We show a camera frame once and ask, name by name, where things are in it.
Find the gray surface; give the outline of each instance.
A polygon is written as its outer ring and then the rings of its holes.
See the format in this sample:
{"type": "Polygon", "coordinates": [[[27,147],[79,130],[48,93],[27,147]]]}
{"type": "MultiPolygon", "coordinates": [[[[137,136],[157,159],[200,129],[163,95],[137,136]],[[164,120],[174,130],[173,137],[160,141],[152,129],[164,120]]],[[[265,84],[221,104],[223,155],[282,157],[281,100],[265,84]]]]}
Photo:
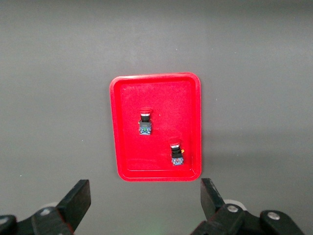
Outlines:
{"type": "Polygon", "coordinates": [[[313,5],[262,2],[1,1],[0,214],[24,219],[88,178],[77,235],[189,234],[205,219],[200,180],[121,180],[108,88],[192,71],[201,176],[313,234],[313,5]]]}

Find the silver bolt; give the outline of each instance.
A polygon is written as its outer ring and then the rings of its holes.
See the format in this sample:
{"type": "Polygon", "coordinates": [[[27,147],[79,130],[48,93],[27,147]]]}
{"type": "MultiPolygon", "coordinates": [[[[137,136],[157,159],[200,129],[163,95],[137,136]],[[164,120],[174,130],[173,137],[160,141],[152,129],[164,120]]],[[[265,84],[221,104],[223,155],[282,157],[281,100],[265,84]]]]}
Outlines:
{"type": "Polygon", "coordinates": [[[279,220],[280,219],[280,216],[278,214],[276,214],[275,212],[269,212],[268,217],[273,219],[273,220],[279,220]]]}
{"type": "Polygon", "coordinates": [[[41,216],[45,216],[45,215],[47,215],[47,214],[49,214],[49,213],[50,213],[50,210],[49,210],[49,209],[43,209],[43,211],[40,212],[40,215],[41,215],[41,216]]]}
{"type": "Polygon", "coordinates": [[[230,212],[233,212],[233,213],[236,213],[239,209],[235,206],[228,206],[227,209],[230,211],[230,212]]]}
{"type": "Polygon", "coordinates": [[[8,221],[9,221],[8,217],[2,218],[2,219],[0,219],[0,225],[5,224],[8,221]]]}

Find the red plastic tray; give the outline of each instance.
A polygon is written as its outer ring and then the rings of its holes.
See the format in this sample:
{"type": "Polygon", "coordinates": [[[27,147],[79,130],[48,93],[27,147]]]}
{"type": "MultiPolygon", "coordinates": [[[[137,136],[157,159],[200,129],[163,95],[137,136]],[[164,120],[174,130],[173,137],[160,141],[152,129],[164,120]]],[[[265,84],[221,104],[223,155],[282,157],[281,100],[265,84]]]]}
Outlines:
{"type": "Polygon", "coordinates": [[[117,170],[126,181],[192,181],[201,174],[201,88],[190,72],[122,76],[110,85],[117,170]],[[150,108],[151,135],[140,135],[150,108]],[[171,162],[180,140],[183,165],[171,162]]]}

